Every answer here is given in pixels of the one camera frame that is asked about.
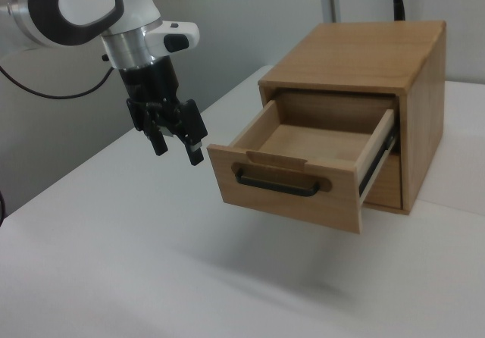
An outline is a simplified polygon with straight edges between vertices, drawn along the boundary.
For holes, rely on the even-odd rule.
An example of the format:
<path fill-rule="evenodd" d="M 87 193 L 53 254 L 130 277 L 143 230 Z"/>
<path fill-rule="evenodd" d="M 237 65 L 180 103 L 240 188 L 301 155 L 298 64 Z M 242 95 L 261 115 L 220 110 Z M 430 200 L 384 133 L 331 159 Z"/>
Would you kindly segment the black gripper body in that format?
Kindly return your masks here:
<path fill-rule="evenodd" d="M 145 103 L 161 105 L 158 114 L 170 124 L 175 124 L 175 108 L 179 86 L 177 76 L 169 56 L 140 68 L 119 70 L 128 92 L 127 105 L 135 127 L 144 125 Z"/>

